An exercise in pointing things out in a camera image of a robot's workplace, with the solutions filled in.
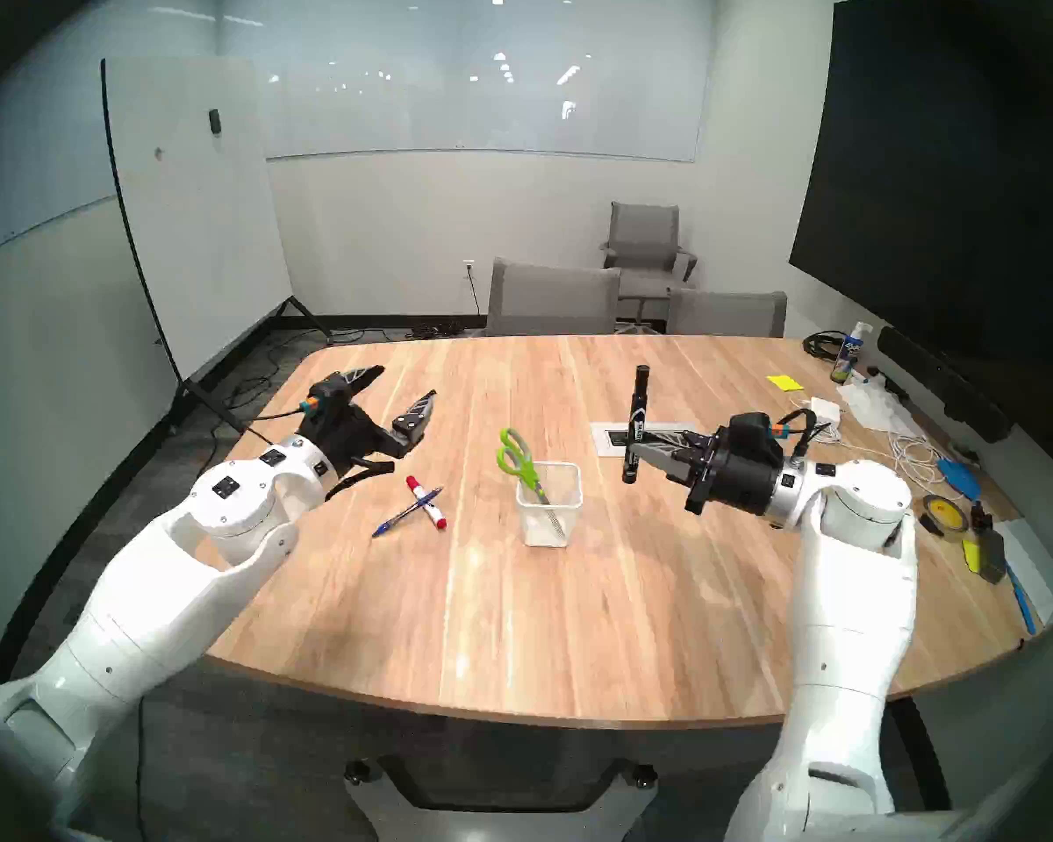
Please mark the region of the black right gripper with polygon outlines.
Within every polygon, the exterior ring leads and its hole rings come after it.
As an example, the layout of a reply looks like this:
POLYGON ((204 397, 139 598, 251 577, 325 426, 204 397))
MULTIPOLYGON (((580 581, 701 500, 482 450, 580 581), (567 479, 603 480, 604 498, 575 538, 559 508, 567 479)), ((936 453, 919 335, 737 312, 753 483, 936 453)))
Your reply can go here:
POLYGON ((775 440, 734 443, 701 433, 643 433, 629 450, 656 456, 669 481, 689 488, 684 509, 696 515, 709 502, 763 515, 784 472, 784 449, 775 440))

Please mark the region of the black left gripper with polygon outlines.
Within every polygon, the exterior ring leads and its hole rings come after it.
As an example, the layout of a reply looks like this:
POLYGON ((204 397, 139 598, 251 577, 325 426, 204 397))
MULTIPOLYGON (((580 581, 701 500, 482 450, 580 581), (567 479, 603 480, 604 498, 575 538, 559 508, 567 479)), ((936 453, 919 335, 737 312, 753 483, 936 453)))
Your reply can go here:
MULTIPOLYGON (((382 376, 385 367, 335 370, 331 398, 353 399, 382 376)), ((372 476, 393 473, 394 466, 366 457, 381 453, 402 459, 423 440, 437 390, 428 390, 392 422, 392 435, 378 427, 358 405, 323 405, 302 420, 297 434, 322 452, 339 480, 325 499, 372 476)))

